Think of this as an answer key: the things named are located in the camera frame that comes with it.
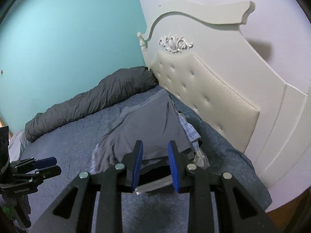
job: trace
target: metal screw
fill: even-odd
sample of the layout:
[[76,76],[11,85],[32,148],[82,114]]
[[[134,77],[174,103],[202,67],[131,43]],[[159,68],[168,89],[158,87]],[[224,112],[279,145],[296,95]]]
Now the metal screw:
[[89,176],[89,173],[88,173],[88,172],[85,172],[85,171],[80,172],[80,174],[79,174],[80,179],[85,179],[85,178],[87,178],[88,176]]
[[222,174],[223,178],[226,179],[226,180],[230,180],[232,178],[232,174],[229,173],[229,172],[224,172]]
[[115,169],[117,169],[117,170],[122,170],[122,169],[124,169],[125,165],[122,164],[122,163],[117,163],[114,167],[115,167]]
[[187,164],[188,170],[196,170],[197,166],[195,164]]

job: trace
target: white decorative carving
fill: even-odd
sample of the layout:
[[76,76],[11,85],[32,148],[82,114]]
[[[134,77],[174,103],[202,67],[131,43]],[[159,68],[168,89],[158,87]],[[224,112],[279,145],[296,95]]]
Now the white decorative carving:
[[165,47],[167,51],[172,53],[182,52],[183,50],[187,50],[193,47],[193,43],[188,43],[183,36],[180,38],[177,35],[168,35],[161,37],[159,40],[159,45]]

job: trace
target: mattress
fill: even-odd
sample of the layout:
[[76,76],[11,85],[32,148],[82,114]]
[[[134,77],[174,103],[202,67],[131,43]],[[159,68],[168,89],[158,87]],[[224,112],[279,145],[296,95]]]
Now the mattress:
[[[126,106],[140,104],[161,89],[156,86],[136,94],[121,103],[59,127],[26,146],[22,159],[54,156],[62,169],[61,175],[45,180],[37,193],[29,195],[32,224],[81,171],[90,171],[92,152],[107,132],[108,123],[116,120]],[[212,172],[231,172],[258,204],[267,209],[272,203],[271,197],[256,176],[250,160],[203,122],[193,110],[172,94],[170,96],[177,110],[201,135],[201,149],[209,159]],[[188,216],[189,194],[177,194],[170,187],[140,195],[122,194],[123,232],[187,232]]]

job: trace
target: triangular cutout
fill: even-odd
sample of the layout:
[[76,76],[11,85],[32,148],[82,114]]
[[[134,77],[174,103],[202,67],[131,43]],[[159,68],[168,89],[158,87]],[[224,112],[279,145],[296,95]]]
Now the triangular cutout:
[[60,202],[60,204],[57,205],[57,207],[53,211],[53,214],[56,216],[63,217],[65,219],[69,219],[77,193],[78,188],[74,187]]
[[257,215],[257,211],[253,208],[250,202],[244,197],[244,195],[237,188],[233,188],[236,203],[241,219],[247,219]]

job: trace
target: brown floor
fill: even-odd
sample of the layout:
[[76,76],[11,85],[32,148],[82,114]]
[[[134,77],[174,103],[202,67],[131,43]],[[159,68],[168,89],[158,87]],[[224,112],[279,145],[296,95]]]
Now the brown floor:
[[292,219],[298,203],[307,195],[310,195],[309,189],[307,189],[303,194],[283,205],[282,207],[268,212],[268,216],[279,227],[279,229],[284,230]]

